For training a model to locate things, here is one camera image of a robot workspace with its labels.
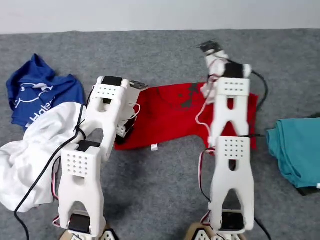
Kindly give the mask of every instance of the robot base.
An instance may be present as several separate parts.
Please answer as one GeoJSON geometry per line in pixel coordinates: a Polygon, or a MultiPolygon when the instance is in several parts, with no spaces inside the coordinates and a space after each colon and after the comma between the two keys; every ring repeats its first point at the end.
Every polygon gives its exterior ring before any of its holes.
{"type": "MultiPolygon", "coordinates": [[[[202,225],[200,222],[193,223],[184,238],[184,240],[221,240],[222,238],[218,237],[214,232],[212,231],[210,226],[202,225]]],[[[247,240],[246,237],[242,234],[237,235],[237,238],[231,238],[231,239],[238,239],[238,240],[247,240]]]]}
{"type": "Polygon", "coordinates": [[[108,224],[106,224],[103,230],[103,235],[101,237],[92,238],[86,235],[75,236],[74,234],[66,230],[59,238],[59,240],[119,240],[119,238],[117,237],[113,229],[110,228],[108,224]]]}

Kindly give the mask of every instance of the wire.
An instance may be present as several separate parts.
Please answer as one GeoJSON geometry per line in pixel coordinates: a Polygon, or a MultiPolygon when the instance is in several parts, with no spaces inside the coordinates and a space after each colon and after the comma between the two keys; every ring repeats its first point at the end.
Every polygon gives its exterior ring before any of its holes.
{"type": "Polygon", "coordinates": [[[209,214],[211,213],[211,211],[209,210],[200,220],[200,223],[203,226],[211,226],[209,222],[205,222],[205,220],[209,217],[209,214]]]}
{"type": "Polygon", "coordinates": [[[200,124],[200,125],[205,126],[206,130],[208,131],[208,136],[211,137],[211,130],[210,130],[209,125],[206,124],[205,122],[199,121],[199,117],[200,117],[200,115],[204,112],[206,106],[207,106],[207,100],[205,100],[205,102],[204,102],[204,104],[203,104],[200,112],[197,114],[197,116],[195,116],[195,122],[196,122],[197,124],[200,124]]]}
{"type": "Polygon", "coordinates": [[[79,127],[81,124],[81,117],[82,117],[82,113],[84,110],[84,105],[81,105],[81,109],[80,109],[80,114],[79,114],[79,118],[77,121],[77,125],[75,126],[75,135],[73,137],[71,137],[69,140],[65,141],[64,143],[62,143],[55,151],[54,153],[51,155],[50,159],[48,160],[48,162],[46,163],[46,165],[44,166],[42,172],[40,173],[40,175],[37,177],[37,179],[34,181],[34,183],[32,184],[32,186],[29,188],[28,192],[25,194],[25,196],[23,197],[23,199],[21,200],[21,202],[18,204],[18,206],[16,207],[16,209],[14,210],[14,217],[18,220],[18,222],[22,225],[22,227],[24,228],[25,231],[25,235],[26,235],[26,239],[29,240],[29,231],[28,228],[26,226],[26,224],[20,219],[20,217],[18,216],[18,210],[20,209],[20,207],[22,206],[22,204],[26,201],[26,199],[28,198],[28,196],[30,195],[30,193],[32,192],[32,190],[35,188],[35,186],[38,184],[38,182],[40,181],[40,179],[42,178],[42,176],[45,174],[46,170],[48,169],[48,167],[50,166],[50,163],[53,161],[53,159],[55,158],[55,156],[59,153],[59,151],[61,149],[63,149],[66,145],[68,145],[69,143],[71,143],[74,139],[77,138],[78,134],[79,134],[79,127]]]}
{"type": "Polygon", "coordinates": [[[60,219],[60,216],[59,216],[59,215],[56,216],[56,217],[53,219],[53,221],[52,221],[53,226],[55,226],[55,227],[57,227],[57,228],[60,228],[60,224],[57,223],[57,221],[58,221],[59,219],[60,219]]]}
{"type": "Polygon", "coordinates": [[[207,197],[207,195],[205,194],[205,192],[202,189],[202,163],[204,160],[204,154],[206,153],[214,153],[216,150],[213,147],[209,147],[207,149],[205,149],[204,151],[202,151],[200,153],[199,156],[199,164],[198,164],[198,183],[199,183],[199,188],[201,190],[201,193],[203,194],[203,196],[209,201],[209,203],[211,203],[211,200],[209,197],[207,197]]]}
{"type": "Polygon", "coordinates": [[[86,108],[87,108],[88,105],[89,105],[90,97],[91,97],[91,95],[92,95],[92,92],[93,92],[94,89],[95,89],[95,86],[96,86],[96,85],[93,85],[93,86],[92,86],[92,90],[91,90],[91,92],[89,93],[89,96],[88,96],[88,98],[87,98],[87,100],[86,100],[86,104],[85,104],[85,107],[86,107],[86,108]]]}
{"type": "Polygon", "coordinates": [[[200,112],[197,114],[197,116],[195,116],[195,122],[199,125],[203,125],[205,126],[206,130],[208,131],[208,136],[211,137],[211,130],[210,130],[210,127],[208,124],[206,124],[205,122],[201,122],[199,121],[199,117],[201,116],[201,114],[204,112],[206,106],[207,106],[207,101],[209,99],[209,96],[212,92],[212,90],[214,89],[214,82],[216,82],[220,77],[213,74],[213,75],[210,75],[209,78],[208,78],[208,84],[211,83],[211,87],[209,89],[209,92],[207,94],[207,96],[205,97],[205,101],[204,101],[204,104],[202,105],[202,108],[200,110],[200,112]]]}
{"type": "Polygon", "coordinates": [[[265,78],[258,72],[252,70],[252,74],[253,75],[256,75],[258,78],[261,79],[261,81],[263,82],[263,85],[264,85],[264,95],[261,99],[261,101],[258,103],[258,105],[256,106],[256,112],[259,112],[261,110],[261,107],[263,106],[263,104],[265,103],[268,95],[269,95],[269,87],[268,87],[268,84],[267,84],[267,81],[265,80],[265,78]]]}
{"type": "Polygon", "coordinates": [[[75,235],[74,233],[72,233],[73,236],[75,236],[77,239],[82,240],[78,235],[75,235]]]}
{"type": "Polygon", "coordinates": [[[139,110],[136,114],[134,114],[132,117],[128,118],[128,119],[124,119],[122,121],[128,121],[128,120],[131,120],[131,119],[134,119],[136,116],[138,116],[138,114],[140,113],[140,110],[141,110],[141,105],[138,104],[138,103],[129,103],[129,105],[133,105],[133,106],[138,106],[139,107],[139,110]]]}
{"type": "MultiPolygon", "coordinates": [[[[205,220],[208,218],[209,214],[211,213],[211,211],[209,210],[202,218],[201,218],[201,221],[200,223],[203,225],[203,226],[208,226],[211,228],[211,224],[210,224],[210,221],[209,222],[205,222],[205,220]]],[[[223,236],[221,236],[219,233],[216,234],[218,237],[222,238],[223,240],[226,240],[223,236]]]]}
{"type": "Polygon", "coordinates": [[[54,161],[54,164],[52,166],[52,172],[51,172],[51,177],[52,177],[52,181],[51,181],[51,193],[52,193],[52,196],[54,199],[56,200],[59,200],[59,197],[58,195],[56,194],[56,174],[58,173],[59,171],[59,166],[60,166],[60,160],[61,159],[61,156],[58,157],[55,161],[54,161]],[[54,172],[55,171],[55,165],[57,163],[57,161],[59,161],[59,165],[58,165],[58,171],[57,172],[54,172]]]}
{"type": "Polygon", "coordinates": [[[245,137],[245,138],[255,138],[255,137],[260,137],[260,138],[264,138],[265,135],[263,134],[258,134],[258,133],[253,133],[253,134],[249,134],[249,135],[241,135],[238,137],[245,137]]]}
{"type": "Polygon", "coordinates": [[[266,227],[263,225],[263,223],[256,217],[254,217],[255,222],[259,225],[259,227],[262,229],[262,231],[264,231],[265,235],[267,236],[267,238],[269,240],[272,240],[270,233],[268,232],[268,230],[266,229],[266,227]]]}
{"type": "Polygon", "coordinates": [[[216,234],[219,238],[222,238],[223,240],[226,240],[223,236],[221,236],[219,233],[216,234]]]}

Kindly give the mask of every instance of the gray carpet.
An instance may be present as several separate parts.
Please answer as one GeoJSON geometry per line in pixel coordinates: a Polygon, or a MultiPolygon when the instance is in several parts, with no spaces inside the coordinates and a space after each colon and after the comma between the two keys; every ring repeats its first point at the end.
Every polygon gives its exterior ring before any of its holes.
{"type": "MultiPolygon", "coordinates": [[[[126,77],[160,86],[200,82],[207,75],[196,45],[215,38],[235,61],[253,65],[265,76],[270,95],[257,118],[257,131],[278,119],[320,112],[320,30],[215,30],[66,32],[0,35],[0,146],[20,140],[23,132],[11,124],[5,82],[33,53],[58,74],[74,74],[86,93],[98,76],[126,77]]],[[[252,77],[251,92],[261,95],[262,83],[252,77]]],[[[319,239],[320,194],[302,197],[285,180],[265,140],[252,153],[255,213],[274,240],[319,239]]],[[[206,213],[198,189],[198,157],[204,149],[197,136],[149,148],[113,151],[103,164],[104,215],[122,240],[181,240],[189,225],[206,213]]],[[[206,158],[204,189],[209,192],[213,163],[206,158]]],[[[231,197],[230,205],[235,204],[231,197]]],[[[58,204],[45,204],[20,214],[30,239],[54,240],[62,233],[51,225],[58,204]]],[[[23,228],[0,205],[0,239],[23,240],[23,228]]],[[[258,225],[250,240],[267,239],[258,225]]]]}

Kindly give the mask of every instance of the white wall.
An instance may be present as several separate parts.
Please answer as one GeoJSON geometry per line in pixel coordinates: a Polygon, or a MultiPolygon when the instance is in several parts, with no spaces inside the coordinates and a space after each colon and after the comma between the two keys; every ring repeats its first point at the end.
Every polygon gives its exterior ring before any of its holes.
{"type": "Polygon", "coordinates": [[[1,0],[0,34],[320,28],[320,0],[1,0]]]}

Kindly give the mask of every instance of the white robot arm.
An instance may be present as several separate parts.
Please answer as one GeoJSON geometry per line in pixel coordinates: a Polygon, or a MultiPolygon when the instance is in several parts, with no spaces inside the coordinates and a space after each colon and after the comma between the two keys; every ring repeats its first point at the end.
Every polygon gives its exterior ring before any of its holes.
{"type": "Polygon", "coordinates": [[[106,220],[100,181],[101,160],[109,159],[117,133],[125,137],[132,128],[137,115],[133,107],[140,91],[141,85],[136,88],[127,79],[99,77],[80,128],[86,136],[95,129],[102,129],[101,144],[82,140],[79,134],[74,141],[78,144],[70,143],[61,150],[60,227],[75,234],[75,239],[93,240],[103,235],[106,220]],[[82,203],[85,210],[76,209],[75,202],[82,203]]]}
{"type": "Polygon", "coordinates": [[[208,82],[202,87],[207,104],[214,102],[213,122],[208,143],[215,148],[215,170],[208,204],[211,228],[225,239],[254,227],[254,179],[250,163],[250,138],[247,120],[251,67],[228,61],[215,41],[201,45],[209,69],[208,82]],[[233,99],[233,109],[228,107],[233,99]],[[220,136],[231,122],[238,136],[220,136]],[[241,210],[223,209],[230,190],[235,190],[241,210]]]}

